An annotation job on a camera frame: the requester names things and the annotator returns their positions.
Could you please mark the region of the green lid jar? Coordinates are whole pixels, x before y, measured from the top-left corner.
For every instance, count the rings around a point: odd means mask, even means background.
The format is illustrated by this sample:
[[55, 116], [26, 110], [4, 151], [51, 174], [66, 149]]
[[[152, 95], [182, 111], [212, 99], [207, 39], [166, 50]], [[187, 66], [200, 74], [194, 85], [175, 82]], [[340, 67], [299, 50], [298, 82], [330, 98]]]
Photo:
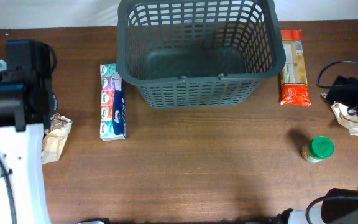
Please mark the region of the green lid jar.
[[310, 163], [318, 163], [334, 153], [334, 144], [326, 136], [318, 136], [301, 148], [301, 155], [304, 160]]

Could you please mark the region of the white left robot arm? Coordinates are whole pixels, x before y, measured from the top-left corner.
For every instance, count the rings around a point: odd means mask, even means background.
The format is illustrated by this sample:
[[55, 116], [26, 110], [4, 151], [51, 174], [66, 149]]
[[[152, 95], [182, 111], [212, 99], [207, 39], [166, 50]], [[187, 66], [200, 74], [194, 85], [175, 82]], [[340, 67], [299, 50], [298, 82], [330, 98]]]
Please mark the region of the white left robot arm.
[[6, 44], [0, 71], [0, 223], [50, 223], [42, 142], [58, 100], [54, 49], [35, 40]]

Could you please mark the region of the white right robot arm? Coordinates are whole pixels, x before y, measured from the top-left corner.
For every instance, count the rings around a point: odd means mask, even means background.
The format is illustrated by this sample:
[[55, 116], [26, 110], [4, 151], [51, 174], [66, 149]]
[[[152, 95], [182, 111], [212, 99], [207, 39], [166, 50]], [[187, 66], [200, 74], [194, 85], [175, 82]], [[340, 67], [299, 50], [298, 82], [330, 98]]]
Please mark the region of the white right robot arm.
[[[321, 85], [322, 74], [329, 67], [339, 63], [358, 62], [338, 60], [330, 63], [320, 71], [316, 84], [328, 93], [323, 96], [327, 105], [346, 107], [349, 116], [358, 118], [358, 79], [339, 76], [332, 85]], [[325, 196], [312, 201], [306, 210], [288, 209], [268, 221], [269, 223], [358, 223], [358, 188], [357, 190], [331, 189]]]

